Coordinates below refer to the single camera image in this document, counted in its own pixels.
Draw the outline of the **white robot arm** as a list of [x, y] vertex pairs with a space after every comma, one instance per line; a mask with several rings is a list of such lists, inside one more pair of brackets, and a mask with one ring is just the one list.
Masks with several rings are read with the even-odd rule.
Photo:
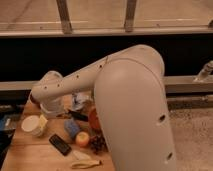
[[42, 79], [31, 96], [46, 104], [73, 92], [93, 90], [115, 171], [177, 171], [163, 77], [159, 52], [135, 45], [66, 77]]

